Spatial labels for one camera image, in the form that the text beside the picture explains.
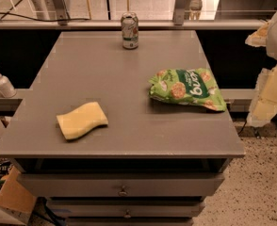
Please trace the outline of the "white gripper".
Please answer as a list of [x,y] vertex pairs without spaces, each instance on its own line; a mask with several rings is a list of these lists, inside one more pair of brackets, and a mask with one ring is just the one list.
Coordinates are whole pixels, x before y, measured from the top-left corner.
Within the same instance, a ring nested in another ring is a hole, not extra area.
[[[252,47],[265,47],[267,55],[277,60],[277,12],[269,23],[263,24],[245,39]],[[247,124],[263,127],[277,114],[277,65],[263,69],[257,77],[254,96],[250,104]]]

